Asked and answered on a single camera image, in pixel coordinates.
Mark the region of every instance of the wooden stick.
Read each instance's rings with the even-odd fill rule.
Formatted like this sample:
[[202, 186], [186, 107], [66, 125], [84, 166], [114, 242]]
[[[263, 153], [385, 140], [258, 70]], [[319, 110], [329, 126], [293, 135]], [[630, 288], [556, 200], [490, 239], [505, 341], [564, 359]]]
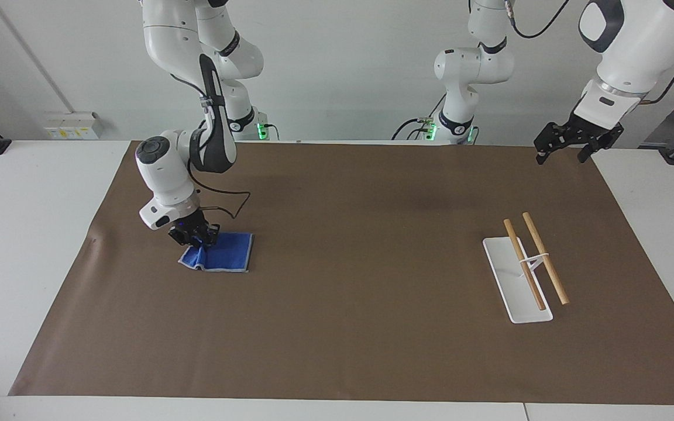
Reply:
[[[517, 257], [520, 261], [524, 260], [524, 251], [522, 251], [522, 248], [519, 245], [517, 233], [514, 232], [514, 226], [511, 224], [511, 220], [504, 219], [503, 225], [506, 226], [506, 232], [508, 232], [508, 237], [511, 239], [511, 245], [514, 246], [514, 251], [516, 251]], [[532, 290], [532, 295], [535, 296], [535, 301], [537, 301], [537, 308], [540, 309], [540, 311], [545, 310], [545, 301], [542, 300], [540, 291], [537, 290], [537, 284], [535, 284], [535, 278], [532, 277], [532, 269], [529, 268], [529, 263], [522, 261], [521, 266], [522, 272], [524, 272], [524, 277], [526, 277], [527, 282], [529, 282], [529, 289]]]
[[[535, 221], [532, 220], [532, 216], [529, 215], [529, 212], [522, 213], [522, 216], [524, 216], [524, 222], [527, 223], [527, 228], [529, 229], [530, 234], [532, 234], [532, 239], [535, 240], [537, 251], [539, 251], [540, 254], [547, 253], [547, 251], [545, 251], [545, 243], [542, 242], [540, 232], [537, 231], [537, 227], [535, 227]], [[561, 304], [565, 306], [566, 304], [570, 303], [569, 296], [566, 294], [566, 290], [561, 283], [558, 272], [556, 272], [556, 267], [553, 265], [553, 260], [551, 259], [550, 255], [546, 255], [543, 257], [543, 261], [545, 262], [545, 268], [548, 270], [548, 275], [553, 282], [553, 286], [556, 287], [558, 298], [561, 299]]]

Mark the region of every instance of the white table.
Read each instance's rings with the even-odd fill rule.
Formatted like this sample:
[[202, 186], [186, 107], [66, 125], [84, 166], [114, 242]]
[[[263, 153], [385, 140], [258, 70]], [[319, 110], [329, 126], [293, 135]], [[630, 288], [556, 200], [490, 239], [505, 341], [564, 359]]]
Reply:
[[[127, 146], [15, 142], [0, 157], [0, 419], [674, 419], [651, 406], [6, 397]], [[653, 151], [596, 162], [674, 299], [674, 167]]]

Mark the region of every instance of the white tray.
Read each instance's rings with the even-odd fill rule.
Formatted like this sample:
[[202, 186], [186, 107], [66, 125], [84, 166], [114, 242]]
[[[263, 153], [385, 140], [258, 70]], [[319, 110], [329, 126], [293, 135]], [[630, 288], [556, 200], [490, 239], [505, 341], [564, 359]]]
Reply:
[[508, 318], [512, 323], [538, 323], [550, 322], [553, 320], [553, 312], [545, 299], [545, 294], [540, 288], [540, 281], [534, 272], [532, 277], [537, 284], [537, 290], [545, 303], [545, 310], [537, 308], [537, 302], [532, 296], [532, 290], [529, 288], [529, 282], [522, 273], [521, 264], [517, 258], [511, 240], [508, 237], [486, 238], [482, 242], [487, 254], [487, 260], [490, 262], [490, 268], [498, 283], [498, 290], [501, 291], [503, 304], [506, 306]]

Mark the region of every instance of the folded cloth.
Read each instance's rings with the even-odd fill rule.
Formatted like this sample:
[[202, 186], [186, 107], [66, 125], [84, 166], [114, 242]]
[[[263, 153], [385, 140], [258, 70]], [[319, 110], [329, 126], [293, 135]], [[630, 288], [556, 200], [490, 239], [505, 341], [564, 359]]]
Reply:
[[214, 246], [190, 246], [178, 263], [205, 272], [248, 272], [254, 235], [221, 232]]

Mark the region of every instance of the brown table surface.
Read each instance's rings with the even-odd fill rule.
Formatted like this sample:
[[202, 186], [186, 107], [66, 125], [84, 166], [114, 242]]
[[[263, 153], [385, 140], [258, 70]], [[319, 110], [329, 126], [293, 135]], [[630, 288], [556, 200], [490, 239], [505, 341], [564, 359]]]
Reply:
[[[142, 225], [135, 147], [11, 395], [674, 405], [674, 303], [575, 151], [241, 144], [199, 178], [253, 192], [208, 214], [251, 272], [206, 274]], [[482, 240], [512, 218], [535, 251], [525, 210], [572, 304], [543, 282], [553, 322], [514, 325]]]

